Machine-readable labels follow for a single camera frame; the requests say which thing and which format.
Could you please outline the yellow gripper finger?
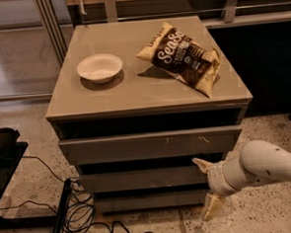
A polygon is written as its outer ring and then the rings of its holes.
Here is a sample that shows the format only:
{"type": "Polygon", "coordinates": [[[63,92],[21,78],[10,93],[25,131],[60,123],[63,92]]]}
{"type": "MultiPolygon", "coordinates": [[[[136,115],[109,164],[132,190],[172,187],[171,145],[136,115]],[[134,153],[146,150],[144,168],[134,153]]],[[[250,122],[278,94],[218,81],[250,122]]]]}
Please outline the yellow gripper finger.
{"type": "Polygon", "coordinates": [[[191,161],[198,166],[200,171],[202,173],[207,174],[213,163],[208,162],[206,160],[198,159],[198,158],[192,158],[191,161]]]}
{"type": "Polygon", "coordinates": [[[214,218],[217,215],[217,213],[221,210],[224,203],[225,203],[224,197],[208,193],[206,195],[204,206],[201,210],[202,212],[201,219],[203,221],[208,221],[214,218]]]}

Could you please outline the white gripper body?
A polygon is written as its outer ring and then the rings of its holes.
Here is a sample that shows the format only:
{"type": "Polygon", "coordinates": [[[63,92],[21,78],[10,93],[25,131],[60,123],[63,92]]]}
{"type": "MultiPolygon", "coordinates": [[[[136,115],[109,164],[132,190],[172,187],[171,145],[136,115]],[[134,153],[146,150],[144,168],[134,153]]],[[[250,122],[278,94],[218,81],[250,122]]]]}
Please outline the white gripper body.
{"type": "Polygon", "coordinates": [[[207,173],[207,180],[212,192],[219,196],[235,194],[248,182],[239,157],[211,165],[207,173]]]}

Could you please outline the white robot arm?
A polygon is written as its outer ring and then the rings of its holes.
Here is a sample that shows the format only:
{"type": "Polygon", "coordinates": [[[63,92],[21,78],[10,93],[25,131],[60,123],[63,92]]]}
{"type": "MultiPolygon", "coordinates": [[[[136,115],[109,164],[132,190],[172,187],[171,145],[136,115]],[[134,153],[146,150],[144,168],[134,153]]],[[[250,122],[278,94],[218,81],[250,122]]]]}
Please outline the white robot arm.
{"type": "Polygon", "coordinates": [[[206,175],[209,191],[202,210],[202,220],[212,219],[225,198],[241,189],[291,182],[291,153],[272,143],[253,140],[236,158],[210,163],[192,158],[206,175]]]}

